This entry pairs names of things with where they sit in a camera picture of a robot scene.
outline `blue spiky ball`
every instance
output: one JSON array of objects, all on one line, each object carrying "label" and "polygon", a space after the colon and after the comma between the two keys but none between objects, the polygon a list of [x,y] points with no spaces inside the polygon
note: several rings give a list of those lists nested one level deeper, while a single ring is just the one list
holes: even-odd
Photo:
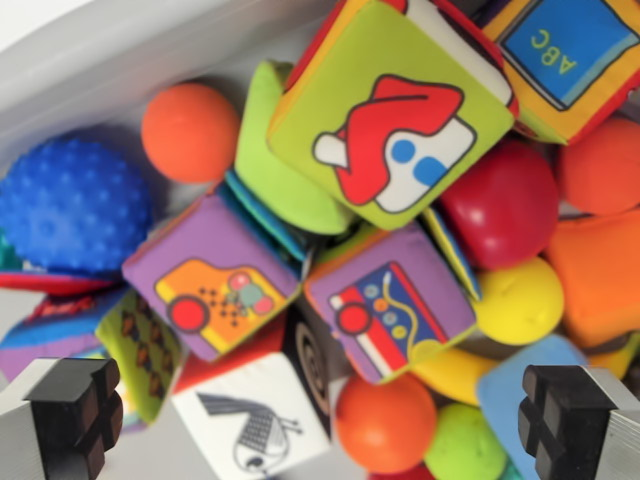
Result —
[{"label": "blue spiky ball", "polygon": [[100,143],[50,140],[20,157],[0,182],[7,240],[50,271],[117,271],[151,224],[140,173]]}]

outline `black and white bird illustration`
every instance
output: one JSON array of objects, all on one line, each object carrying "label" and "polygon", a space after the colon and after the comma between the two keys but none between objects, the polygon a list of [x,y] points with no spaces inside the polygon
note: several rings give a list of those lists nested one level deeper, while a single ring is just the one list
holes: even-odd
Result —
[{"label": "black and white bird illustration", "polygon": [[281,418],[271,407],[253,400],[205,393],[198,393],[198,398],[209,415],[249,414],[233,448],[236,464],[247,472],[268,476],[269,470],[287,458],[288,432],[303,434],[297,421]]}]

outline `yellow ball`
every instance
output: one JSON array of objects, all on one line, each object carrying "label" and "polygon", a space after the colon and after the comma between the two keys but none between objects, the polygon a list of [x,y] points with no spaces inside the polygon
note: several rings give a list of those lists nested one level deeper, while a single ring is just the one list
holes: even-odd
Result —
[{"label": "yellow ball", "polygon": [[507,345],[533,343],[552,332],[564,311],[562,284],[539,257],[478,275],[481,301],[472,301],[478,328]]}]

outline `blue printed square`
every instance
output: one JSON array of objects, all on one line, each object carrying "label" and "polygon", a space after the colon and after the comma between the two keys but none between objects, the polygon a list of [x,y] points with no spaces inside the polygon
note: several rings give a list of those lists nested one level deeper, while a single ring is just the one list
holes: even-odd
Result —
[{"label": "blue printed square", "polygon": [[640,38],[604,0],[536,0],[498,41],[513,67],[564,110]]}]

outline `orange fabric block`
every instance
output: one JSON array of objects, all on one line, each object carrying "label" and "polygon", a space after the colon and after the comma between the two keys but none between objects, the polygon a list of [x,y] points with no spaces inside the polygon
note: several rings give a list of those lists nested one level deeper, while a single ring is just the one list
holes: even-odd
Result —
[{"label": "orange fabric block", "polygon": [[545,254],[565,292],[565,326],[583,347],[640,328],[640,210],[562,221]]}]

